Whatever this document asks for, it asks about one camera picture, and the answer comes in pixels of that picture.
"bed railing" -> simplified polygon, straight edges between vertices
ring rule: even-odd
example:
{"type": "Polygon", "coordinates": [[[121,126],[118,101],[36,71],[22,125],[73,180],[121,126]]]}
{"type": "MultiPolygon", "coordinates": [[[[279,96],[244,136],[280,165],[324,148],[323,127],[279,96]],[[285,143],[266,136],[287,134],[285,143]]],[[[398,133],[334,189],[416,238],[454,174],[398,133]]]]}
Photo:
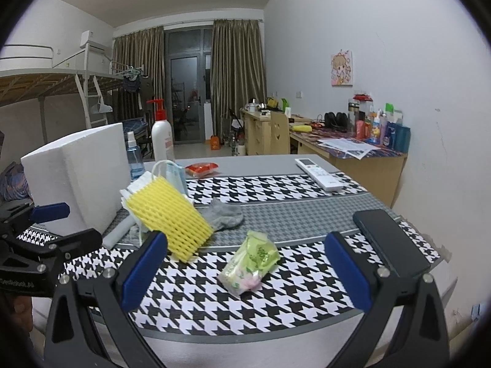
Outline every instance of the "bed railing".
{"type": "Polygon", "coordinates": [[[4,47],[36,47],[36,48],[45,48],[51,51],[51,57],[43,57],[39,55],[19,55],[12,57],[0,57],[0,60],[6,59],[26,59],[26,58],[34,58],[34,59],[48,59],[51,61],[51,67],[53,67],[53,58],[55,57],[55,51],[49,45],[37,45],[37,44],[5,44],[4,47]]]}

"glass door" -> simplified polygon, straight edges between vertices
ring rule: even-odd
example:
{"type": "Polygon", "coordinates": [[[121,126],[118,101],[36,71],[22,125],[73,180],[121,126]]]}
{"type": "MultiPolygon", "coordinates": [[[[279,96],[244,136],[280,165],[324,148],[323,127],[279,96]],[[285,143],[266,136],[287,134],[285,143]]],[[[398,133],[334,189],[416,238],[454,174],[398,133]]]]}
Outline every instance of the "glass door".
{"type": "Polygon", "coordinates": [[[203,141],[198,68],[199,56],[170,59],[170,100],[176,143],[203,141]]]}
{"type": "Polygon", "coordinates": [[[165,107],[176,144],[205,141],[204,105],[209,98],[206,71],[209,72],[210,65],[207,59],[210,61],[211,58],[208,52],[210,35],[211,30],[205,28],[166,32],[165,107]]]}

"loft bed frame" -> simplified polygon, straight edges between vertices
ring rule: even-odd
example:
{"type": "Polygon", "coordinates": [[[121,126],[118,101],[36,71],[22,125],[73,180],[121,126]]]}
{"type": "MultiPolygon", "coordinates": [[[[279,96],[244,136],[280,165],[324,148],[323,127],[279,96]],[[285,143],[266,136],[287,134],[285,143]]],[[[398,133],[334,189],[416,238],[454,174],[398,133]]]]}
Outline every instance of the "loft bed frame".
{"type": "Polygon", "coordinates": [[[133,68],[111,60],[104,50],[90,45],[88,42],[81,51],[72,54],[63,61],[53,65],[54,51],[50,46],[35,44],[6,44],[5,47],[43,48],[51,51],[51,56],[6,56],[7,59],[43,59],[51,62],[51,68],[26,68],[0,71],[0,107],[11,105],[28,99],[38,99],[41,113],[41,128],[44,143],[48,143],[44,100],[54,95],[79,94],[82,100],[87,129],[94,125],[107,125],[106,113],[112,107],[104,104],[102,93],[121,88],[123,77],[128,73],[134,75],[142,68],[133,68]],[[110,63],[110,73],[99,73],[88,70],[89,54],[95,52],[103,55],[110,63]],[[59,66],[79,54],[83,55],[83,70],[64,69],[59,66]]]}

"gray sock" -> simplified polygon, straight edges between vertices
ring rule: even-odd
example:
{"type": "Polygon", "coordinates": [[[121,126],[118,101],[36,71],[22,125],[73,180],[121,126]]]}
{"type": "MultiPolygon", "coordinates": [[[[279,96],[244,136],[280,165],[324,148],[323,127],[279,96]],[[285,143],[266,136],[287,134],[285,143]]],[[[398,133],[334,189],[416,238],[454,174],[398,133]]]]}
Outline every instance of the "gray sock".
{"type": "Polygon", "coordinates": [[[225,228],[234,228],[244,221],[239,205],[226,204],[214,198],[210,205],[199,212],[215,232],[225,228]]]}

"blue face mask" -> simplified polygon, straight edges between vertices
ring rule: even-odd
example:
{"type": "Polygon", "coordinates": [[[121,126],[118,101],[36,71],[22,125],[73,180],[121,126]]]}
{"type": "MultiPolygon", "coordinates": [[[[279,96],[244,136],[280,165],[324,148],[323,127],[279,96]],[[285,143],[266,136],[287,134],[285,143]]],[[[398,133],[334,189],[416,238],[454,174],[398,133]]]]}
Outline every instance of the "blue face mask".
{"type": "Polygon", "coordinates": [[[155,173],[156,168],[159,170],[159,174],[162,177],[172,184],[172,186],[177,189],[181,194],[188,195],[188,184],[186,183],[186,171],[183,166],[178,165],[177,163],[171,160],[162,160],[160,162],[155,163],[155,166],[152,170],[152,174],[155,173]],[[161,173],[161,167],[165,163],[165,175],[161,173]]]}

